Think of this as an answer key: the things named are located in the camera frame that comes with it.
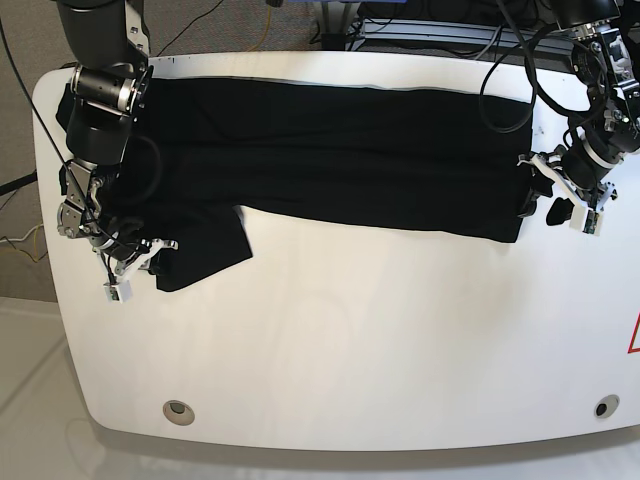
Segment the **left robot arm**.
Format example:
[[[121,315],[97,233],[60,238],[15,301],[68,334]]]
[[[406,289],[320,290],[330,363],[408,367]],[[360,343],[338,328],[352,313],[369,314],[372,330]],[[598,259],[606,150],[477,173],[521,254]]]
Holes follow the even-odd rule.
[[[576,230],[596,235],[605,204],[618,197],[615,185],[605,178],[626,155],[639,149],[638,52],[628,39],[639,12],[635,7],[619,7],[614,1],[554,1],[554,23],[525,38],[506,4],[499,2],[497,6],[523,53],[531,99],[542,100],[567,121],[563,142],[553,151],[520,156],[520,163],[531,172],[532,183],[518,215],[533,215],[538,198],[552,197],[558,186],[564,195],[551,206],[547,224],[569,223]],[[573,45],[571,66],[586,86],[589,100],[584,111],[561,106],[537,79],[534,51],[551,34],[559,34]]]

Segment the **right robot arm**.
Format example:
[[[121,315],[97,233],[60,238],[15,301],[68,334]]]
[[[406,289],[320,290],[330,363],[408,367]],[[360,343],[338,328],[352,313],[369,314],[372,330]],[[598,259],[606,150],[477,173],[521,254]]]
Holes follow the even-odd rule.
[[[110,285],[136,270],[156,273],[159,253],[178,245],[144,237],[142,219],[131,212],[155,193],[163,173],[157,145],[132,133],[153,73],[144,4],[60,1],[57,9],[76,58],[70,112],[61,117],[72,157],[62,167],[58,232],[89,241]],[[120,187],[126,148],[136,143],[151,151],[143,170],[149,177]]]

